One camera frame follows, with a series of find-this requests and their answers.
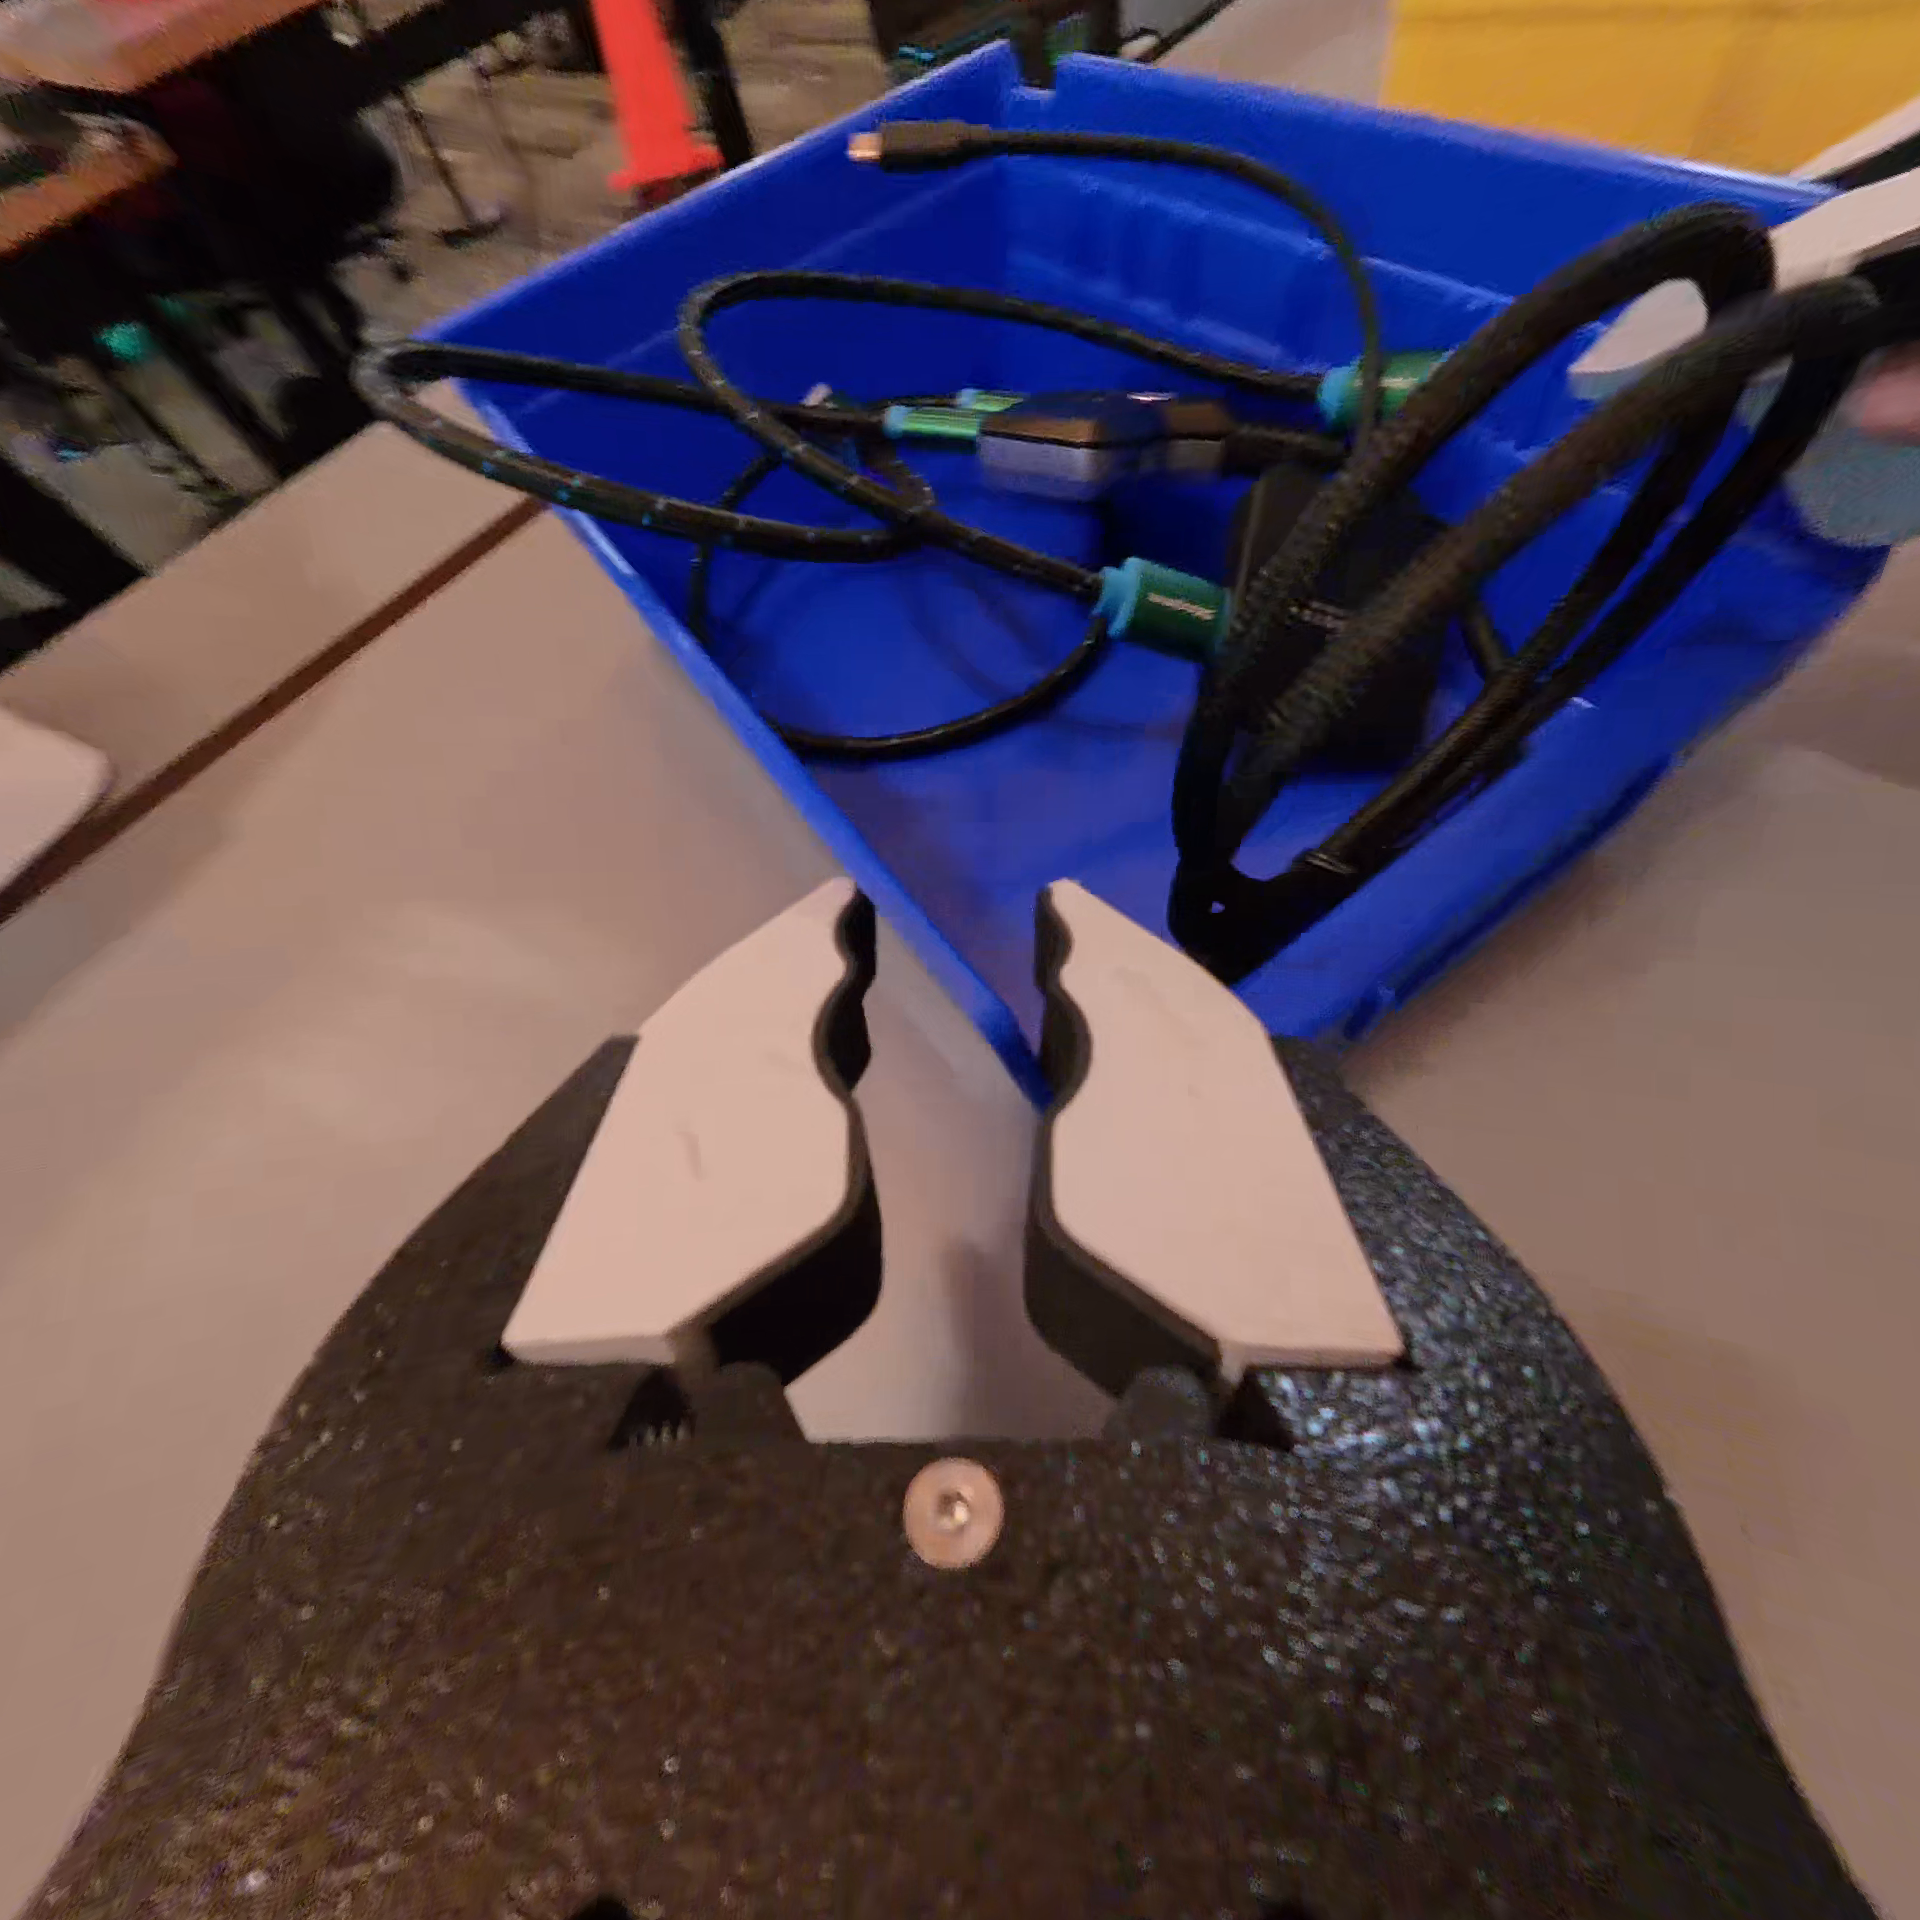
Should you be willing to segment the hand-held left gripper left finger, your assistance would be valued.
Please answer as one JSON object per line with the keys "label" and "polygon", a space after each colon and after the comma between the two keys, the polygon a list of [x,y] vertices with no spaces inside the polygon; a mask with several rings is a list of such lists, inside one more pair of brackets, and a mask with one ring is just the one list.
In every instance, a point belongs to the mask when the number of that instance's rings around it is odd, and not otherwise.
{"label": "hand-held left gripper left finger", "polygon": [[528,1367],[763,1367],[803,1379],[883,1287],[852,1100],[876,905],[834,876],[636,1031],[502,1344]]}

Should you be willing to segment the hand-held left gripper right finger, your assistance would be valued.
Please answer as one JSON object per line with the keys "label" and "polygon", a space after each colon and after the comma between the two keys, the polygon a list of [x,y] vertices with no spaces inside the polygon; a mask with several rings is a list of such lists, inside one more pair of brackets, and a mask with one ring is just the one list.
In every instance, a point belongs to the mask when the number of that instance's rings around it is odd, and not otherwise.
{"label": "hand-held left gripper right finger", "polygon": [[1405,1334],[1262,1017],[1182,951],[1060,880],[1038,895],[1044,1111],[1023,1311],[1122,1398],[1182,1373],[1385,1373]]}

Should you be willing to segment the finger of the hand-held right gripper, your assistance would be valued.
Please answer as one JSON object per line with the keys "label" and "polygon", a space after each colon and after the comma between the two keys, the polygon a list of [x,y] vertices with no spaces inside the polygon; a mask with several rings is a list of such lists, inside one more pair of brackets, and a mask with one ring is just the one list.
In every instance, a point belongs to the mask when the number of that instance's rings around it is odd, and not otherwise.
{"label": "finger of the hand-held right gripper", "polygon": [[[1891,142],[1875,152],[1855,142],[1838,165],[1825,165],[1811,180],[1832,187],[1832,195],[1768,235],[1765,289],[1762,294],[1739,294],[1739,309],[1846,278],[1918,247],[1918,142]],[[1573,361],[1568,392],[1581,404],[1621,392],[1697,337],[1709,320],[1709,298],[1692,282],[1662,282]]]}
{"label": "finger of the hand-held right gripper", "polygon": [[1784,472],[1784,495],[1825,540],[1918,540],[1918,353],[1882,353],[1855,374]]}

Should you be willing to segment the blue plastic bin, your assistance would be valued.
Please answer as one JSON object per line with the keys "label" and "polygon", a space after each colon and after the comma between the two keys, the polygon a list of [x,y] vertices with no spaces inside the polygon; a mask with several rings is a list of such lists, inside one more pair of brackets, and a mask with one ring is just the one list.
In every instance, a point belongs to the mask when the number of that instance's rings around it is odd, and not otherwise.
{"label": "blue plastic bin", "polygon": [[[1829,184],[1473,129],[1416,113],[1072,57],[1023,86],[1014,51],[976,51],[776,156],[589,245],[432,324],[436,346],[523,353],[691,382],[679,309],[717,278],[848,274],[1067,309],[1147,337],[1307,372],[1364,347],[1357,294],[1327,238],[1266,192],[1191,168],[1080,156],[983,156],[885,175],[848,158],[883,123],[1179,140],[1251,156],[1333,205],[1364,253],[1385,353],[1458,347],[1589,247],[1693,202],[1765,228]],[[1568,392],[1576,336],[1416,478],[1420,508],[1464,520],[1589,408]],[[958,310],[754,298],[707,324],[707,355],[747,395],[815,382],[848,404],[952,388],[1221,392],[1075,340]],[[520,461],[711,503],[747,470],[714,413],[530,392],[453,374],[486,440]],[[995,539],[1100,570],[1143,553],[1229,583],[1247,482],[1141,478],[1107,502],[995,489],[958,445],[914,445],[941,508]],[[1497,786],[1464,797],[1333,920],[1236,992],[1276,1031],[1352,1040],[1400,1014],[1562,876],[1624,848],[1624,825],[1743,708],[1853,611],[1882,551],[1825,540],[1771,498],[1697,584],[1541,731]],[[1051,712],[969,749],[870,766],[808,765],[776,733],[943,725],[1067,658],[1089,611],[1072,584],[1007,577],[952,551],[791,562],[722,540],[707,624],[692,547],[558,508],[660,647],[848,867],[960,1011],[1038,1090],[1034,895],[1075,880],[1165,937],[1177,867],[1170,789],[1196,667],[1118,641]]]}

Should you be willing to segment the orange traffic cone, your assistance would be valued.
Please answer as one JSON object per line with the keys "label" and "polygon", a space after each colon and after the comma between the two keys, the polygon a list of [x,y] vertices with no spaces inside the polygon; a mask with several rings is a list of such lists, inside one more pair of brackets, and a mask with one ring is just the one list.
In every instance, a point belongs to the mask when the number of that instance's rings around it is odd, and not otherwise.
{"label": "orange traffic cone", "polygon": [[618,165],[608,187],[660,202],[724,168],[696,129],[682,66],[655,2],[592,2],[592,27],[611,87]]}

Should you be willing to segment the wooden office table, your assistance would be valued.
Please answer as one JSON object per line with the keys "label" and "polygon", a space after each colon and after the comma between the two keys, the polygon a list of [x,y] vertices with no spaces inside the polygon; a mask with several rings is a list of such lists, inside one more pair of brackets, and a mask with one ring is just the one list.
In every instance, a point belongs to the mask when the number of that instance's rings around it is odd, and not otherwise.
{"label": "wooden office table", "polygon": [[139,94],[320,2],[4,2],[4,81]]}

